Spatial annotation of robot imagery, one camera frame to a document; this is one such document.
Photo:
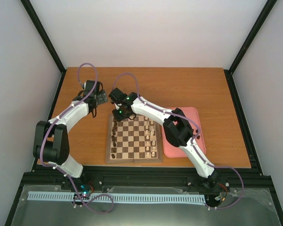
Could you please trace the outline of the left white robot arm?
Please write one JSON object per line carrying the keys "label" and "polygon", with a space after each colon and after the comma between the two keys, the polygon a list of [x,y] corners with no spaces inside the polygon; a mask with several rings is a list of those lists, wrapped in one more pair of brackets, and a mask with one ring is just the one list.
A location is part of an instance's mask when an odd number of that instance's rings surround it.
{"label": "left white robot arm", "polygon": [[73,99],[70,106],[49,121],[36,125],[33,156],[43,160],[47,166],[60,170],[64,176],[72,177],[77,189],[85,189],[89,178],[82,173],[83,166],[70,155],[68,133],[83,117],[97,115],[97,107],[108,101],[100,81],[87,80],[83,90]]}

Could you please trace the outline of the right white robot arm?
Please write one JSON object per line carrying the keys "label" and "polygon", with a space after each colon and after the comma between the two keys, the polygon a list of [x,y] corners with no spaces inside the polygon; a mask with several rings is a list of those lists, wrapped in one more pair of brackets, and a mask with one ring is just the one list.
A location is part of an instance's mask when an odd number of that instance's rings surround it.
{"label": "right white robot arm", "polygon": [[117,121],[123,121],[133,115],[140,114],[157,122],[163,127],[167,142],[183,150],[192,162],[200,176],[203,188],[213,191],[218,186],[220,173],[198,146],[196,139],[199,134],[194,134],[191,124],[196,127],[198,132],[200,132],[200,128],[188,119],[181,109],[163,108],[135,92],[126,94],[118,88],[114,88],[108,97],[115,105],[112,113]]}

